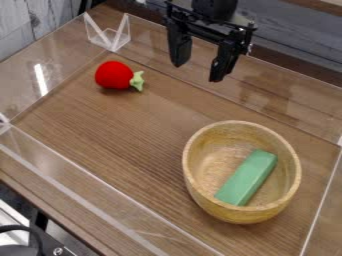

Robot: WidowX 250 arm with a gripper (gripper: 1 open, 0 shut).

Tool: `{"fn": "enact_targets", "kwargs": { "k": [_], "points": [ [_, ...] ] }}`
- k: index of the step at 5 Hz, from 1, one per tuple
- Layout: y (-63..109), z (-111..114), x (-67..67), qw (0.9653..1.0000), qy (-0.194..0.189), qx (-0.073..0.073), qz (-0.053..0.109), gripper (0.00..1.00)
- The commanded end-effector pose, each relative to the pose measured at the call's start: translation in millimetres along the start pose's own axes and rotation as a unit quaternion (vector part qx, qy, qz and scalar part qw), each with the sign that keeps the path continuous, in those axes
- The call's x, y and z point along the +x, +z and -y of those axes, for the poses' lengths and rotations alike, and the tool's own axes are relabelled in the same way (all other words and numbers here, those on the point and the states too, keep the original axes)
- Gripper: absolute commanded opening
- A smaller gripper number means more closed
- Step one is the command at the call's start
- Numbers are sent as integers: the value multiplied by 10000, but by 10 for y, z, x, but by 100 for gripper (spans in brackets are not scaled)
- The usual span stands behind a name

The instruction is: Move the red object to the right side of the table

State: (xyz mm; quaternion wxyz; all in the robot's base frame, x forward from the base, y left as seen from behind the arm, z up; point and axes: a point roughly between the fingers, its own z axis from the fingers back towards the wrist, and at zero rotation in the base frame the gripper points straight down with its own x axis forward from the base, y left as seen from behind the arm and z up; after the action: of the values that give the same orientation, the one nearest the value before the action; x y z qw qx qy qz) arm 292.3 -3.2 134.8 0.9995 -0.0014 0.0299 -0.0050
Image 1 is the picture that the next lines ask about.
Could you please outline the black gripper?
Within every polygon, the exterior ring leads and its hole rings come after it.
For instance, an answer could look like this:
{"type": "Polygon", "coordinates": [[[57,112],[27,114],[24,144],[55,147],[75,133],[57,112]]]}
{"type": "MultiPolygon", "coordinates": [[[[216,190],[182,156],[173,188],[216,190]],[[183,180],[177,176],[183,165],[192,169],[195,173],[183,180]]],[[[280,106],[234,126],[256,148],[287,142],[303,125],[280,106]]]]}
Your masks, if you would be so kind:
{"type": "Polygon", "coordinates": [[[190,60],[192,36],[214,44],[222,41],[210,70],[210,81],[220,82],[231,73],[239,54],[250,52],[252,34],[258,30],[255,21],[238,13],[238,0],[165,0],[164,3],[173,66],[180,67],[190,60]]]}

